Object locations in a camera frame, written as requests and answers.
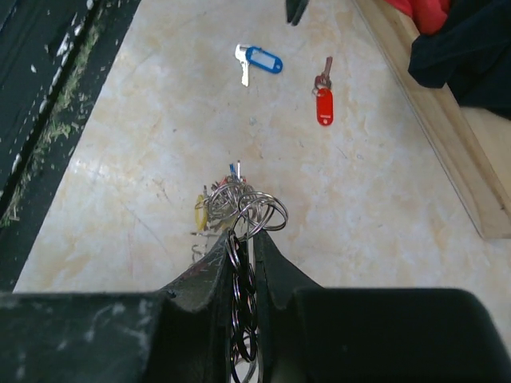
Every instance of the black cloth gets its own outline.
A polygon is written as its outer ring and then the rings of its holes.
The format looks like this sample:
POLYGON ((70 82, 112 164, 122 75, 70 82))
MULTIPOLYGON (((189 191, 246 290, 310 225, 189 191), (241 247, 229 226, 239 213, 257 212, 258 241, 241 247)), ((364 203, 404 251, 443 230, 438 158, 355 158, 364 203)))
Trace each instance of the black cloth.
POLYGON ((410 75, 422 86, 447 83, 459 105, 511 120, 511 0, 457 0, 434 36, 412 45, 410 75))

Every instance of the wooden edge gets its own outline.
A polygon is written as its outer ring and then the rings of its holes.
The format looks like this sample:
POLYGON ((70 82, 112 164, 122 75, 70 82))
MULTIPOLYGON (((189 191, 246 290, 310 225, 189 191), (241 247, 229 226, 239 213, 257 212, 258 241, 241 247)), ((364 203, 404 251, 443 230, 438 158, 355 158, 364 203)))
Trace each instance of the wooden edge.
POLYGON ((383 0, 354 3, 481 237, 511 238, 511 201, 449 88, 423 88, 408 74, 413 21, 383 0))

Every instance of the silver key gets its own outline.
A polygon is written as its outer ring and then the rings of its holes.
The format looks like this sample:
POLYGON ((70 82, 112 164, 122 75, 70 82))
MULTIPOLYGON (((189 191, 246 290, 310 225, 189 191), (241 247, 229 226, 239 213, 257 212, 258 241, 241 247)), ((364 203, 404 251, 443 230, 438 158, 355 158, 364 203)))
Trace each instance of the silver key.
POLYGON ((234 52, 234 55, 240 62, 241 68, 243 70, 243 76, 241 77, 241 83, 245 86, 248 86, 248 60, 247 60, 246 52, 249 47, 250 46, 246 45, 246 44, 238 44, 236 46, 236 51, 234 52))

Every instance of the key tag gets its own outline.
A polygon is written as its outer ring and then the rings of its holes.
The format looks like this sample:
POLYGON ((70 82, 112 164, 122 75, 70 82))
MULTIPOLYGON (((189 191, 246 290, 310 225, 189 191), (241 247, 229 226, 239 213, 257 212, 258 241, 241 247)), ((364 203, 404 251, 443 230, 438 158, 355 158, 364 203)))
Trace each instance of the key tag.
POLYGON ((334 97, 329 88, 318 89, 316 93, 316 114, 322 126, 334 122, 334 97))
POLYGON ((257 46, 251 46, 246 52, 249 64, 255 65, 270 73, 282 72, 283 63, 276 55, 271 54, 257 46))

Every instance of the brown key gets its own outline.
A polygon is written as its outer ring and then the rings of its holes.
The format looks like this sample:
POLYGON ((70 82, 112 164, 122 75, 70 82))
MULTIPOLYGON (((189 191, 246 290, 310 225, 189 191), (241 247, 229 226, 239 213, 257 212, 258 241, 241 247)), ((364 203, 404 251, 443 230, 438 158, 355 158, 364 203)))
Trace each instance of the brown key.
POLYGON ((332 67, 333 60, 334 58, 332 56, 327 57, 325 70, 319 76, 316 76, 316 79, 314 80, 314 87, 316 89, 332 88, 332 81, 330 80, 330 69, 332 67))

